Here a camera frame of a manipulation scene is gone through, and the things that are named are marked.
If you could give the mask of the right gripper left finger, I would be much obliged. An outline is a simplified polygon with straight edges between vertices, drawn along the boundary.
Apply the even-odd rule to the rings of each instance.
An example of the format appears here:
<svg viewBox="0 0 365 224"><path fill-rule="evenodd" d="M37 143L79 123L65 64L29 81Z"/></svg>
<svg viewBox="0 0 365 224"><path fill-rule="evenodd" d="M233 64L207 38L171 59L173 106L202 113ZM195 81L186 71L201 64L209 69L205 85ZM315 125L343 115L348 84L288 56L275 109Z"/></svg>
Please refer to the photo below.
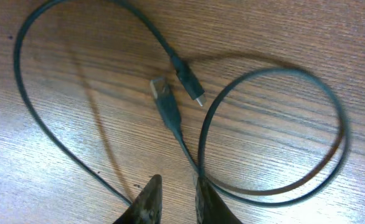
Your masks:
<svg viewBox="0 0 365 224"><path fill-rule="evenodd" d="M160 224L163 185L159 174L152 176L134 202L113 224Z"/></svg>

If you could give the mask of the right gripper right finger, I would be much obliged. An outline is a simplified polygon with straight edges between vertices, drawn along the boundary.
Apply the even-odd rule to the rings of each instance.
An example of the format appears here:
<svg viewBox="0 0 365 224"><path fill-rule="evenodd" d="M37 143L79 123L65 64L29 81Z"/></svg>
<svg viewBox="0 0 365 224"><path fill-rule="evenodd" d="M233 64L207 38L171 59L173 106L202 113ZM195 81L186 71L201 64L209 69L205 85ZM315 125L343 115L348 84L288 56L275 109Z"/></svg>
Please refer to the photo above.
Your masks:
<svg viewBox="0 0 365 224"><path fill-rule="evenodd" d="M196 184L197 224L242 224L204 177Z"/></svg>

